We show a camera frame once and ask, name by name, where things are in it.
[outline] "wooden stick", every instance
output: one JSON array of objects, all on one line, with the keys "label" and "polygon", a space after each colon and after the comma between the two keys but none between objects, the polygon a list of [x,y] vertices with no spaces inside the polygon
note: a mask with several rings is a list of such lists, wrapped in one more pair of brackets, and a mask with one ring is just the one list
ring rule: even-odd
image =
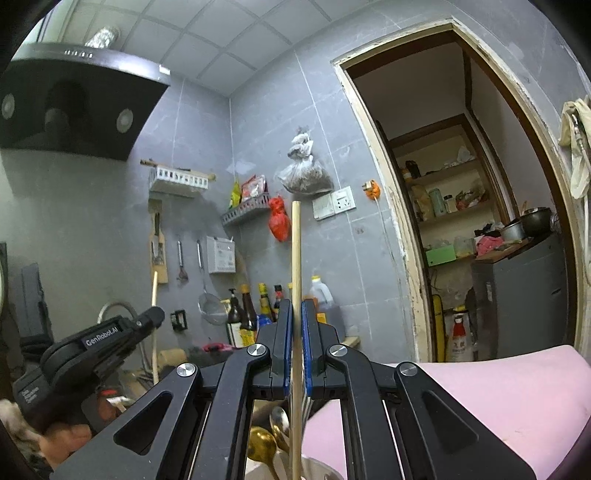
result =
[{"label": "wooden stick", "polygon": [[301,480],[301,411],[304,398],[303,347],[301,330],[301,230],[300,202],[291,204],[291,302],[294,309],[291,348],[290,465],[292,480]]},{"label": "wooden stick", "polygon": [[[152,307],[156,306],[156,296],[158,293],[158,272],[154,272],[154,281],[152,282]],[[152,380],[154,385],[160,379],[158,377],[158,348],[156,346],[156,329],[152,332]]]},{"label": "wooden stick", "polygon": [[197,176],[200,176],[200,177],[205,177],[209,181],[216,181],[216,175],[215,175],[215,173],[201,173],[200,171],[192,170],[190,168],[170,167],[168,165],[165,165],[164,163],[156,163],[151,158],[149,158],[148,160],[142,158],[139,161],[139,164],[140,165],[143,165],[145,167],[164,167],[164,168],[170,168],[171,170],[181,170],[181,171],[185,171],[187,173],[191,173],[193,175],[197,175]]}]

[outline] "door frame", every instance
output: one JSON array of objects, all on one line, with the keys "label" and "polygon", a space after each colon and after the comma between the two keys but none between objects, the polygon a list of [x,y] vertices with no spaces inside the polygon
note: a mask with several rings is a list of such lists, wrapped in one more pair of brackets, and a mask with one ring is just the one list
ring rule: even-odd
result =
[{"label": "door frame", "polygon": [[429,285],[421,271],[421,246],[413,235],[410,212],[402,196],[402,186],[396,181],[392,165],[388,160],[386,147],[376,130],[348,69],[353,68],[354,76],[371,71],[381,65],[435,46],[456,42],[467,52],[491,78],[497,89],[513,109],[521,126],[534,148],[544,170],[553,195],[558,218],[563,231],[563,241],[569,279],[569,308],[576,313],[574,347],[586,354],[591,336],[590,317],[586,313],[584,300],[589,295],[585,280],[581,226],[577,220],[576,206],[569,192],[569,181],[563,168],[558,145],[552,139],[541,115],[528,96],[526,88],[507,64],[474,32],[455,18],[446,18],[413,25],[390,35],[381,37],[361,46],[335,60],[335,68],[345,95],[361,126],[368,147],[374,158],[379,179],[386,192],[391,218],[402,250],[406,277],[410,293],[411,317],[413,320],[413,353],[417,361],[433,361],[433,326],[430,320],[430,299],[425,293]]}]

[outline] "mesh strainer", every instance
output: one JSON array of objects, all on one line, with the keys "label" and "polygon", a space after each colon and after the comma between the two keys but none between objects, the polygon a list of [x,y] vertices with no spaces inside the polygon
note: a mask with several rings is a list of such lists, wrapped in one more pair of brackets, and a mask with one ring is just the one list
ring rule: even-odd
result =
[{"label": "mesh strainer", "polygon": [[199,240],[197,240],[197,256],[199,258],[199,269],[201,270],[201,278],[203,280],[203,293],[197,302],[201,318],[212,325],[223,325],[228,321],[228,314],[221,300],[215,295],[208,293],[205,288],[205,269],[203,268],[203,256],[201,253],[201,242]]}]

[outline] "range hood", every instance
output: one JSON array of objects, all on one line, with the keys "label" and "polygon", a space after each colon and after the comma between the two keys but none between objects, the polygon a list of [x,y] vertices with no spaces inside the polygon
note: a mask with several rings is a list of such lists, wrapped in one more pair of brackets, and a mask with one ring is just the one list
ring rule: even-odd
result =
[{"label": "range hood", "polygon": [[127,160],[168,69],[106,48],[24,44],[0,77],[0,148]]}]

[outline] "white basket rack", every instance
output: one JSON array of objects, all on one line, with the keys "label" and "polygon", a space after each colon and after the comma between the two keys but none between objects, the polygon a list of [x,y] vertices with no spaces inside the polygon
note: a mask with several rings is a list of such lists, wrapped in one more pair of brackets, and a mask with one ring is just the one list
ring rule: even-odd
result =
[{"label": "white basket rack", "polygon": [[154,167],[150,171],[148,187],[151,192],[169,193],[181,197],[196,197],[207,190],[209,180],[176,168]]}]

